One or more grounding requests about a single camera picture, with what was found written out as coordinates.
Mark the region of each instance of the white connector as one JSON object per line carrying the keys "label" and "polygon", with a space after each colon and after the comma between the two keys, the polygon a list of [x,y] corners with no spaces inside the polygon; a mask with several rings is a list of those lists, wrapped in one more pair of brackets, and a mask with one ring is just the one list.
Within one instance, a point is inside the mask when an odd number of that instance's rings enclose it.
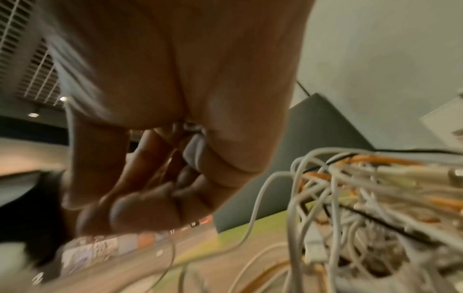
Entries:
{"label": "white connector", "polygon": [[328,254],[323,241],[323,236],[315,223],[309,226],[309,230],[304,237],[305,258],[308,264],[325,263],[328,261]]}

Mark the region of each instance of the wall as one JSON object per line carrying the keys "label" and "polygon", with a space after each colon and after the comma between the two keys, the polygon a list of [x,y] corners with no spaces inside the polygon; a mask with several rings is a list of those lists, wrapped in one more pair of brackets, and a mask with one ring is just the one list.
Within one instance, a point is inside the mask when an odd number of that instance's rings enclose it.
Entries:
{"label": "wall", "polygon": [[299,80],[376,147],[442,146],[419,118],[463,87],[460,0],[317,0]]}
{"label": "wall", "polygon": [[0,138],[0,175],[67,166],[68,147]]}

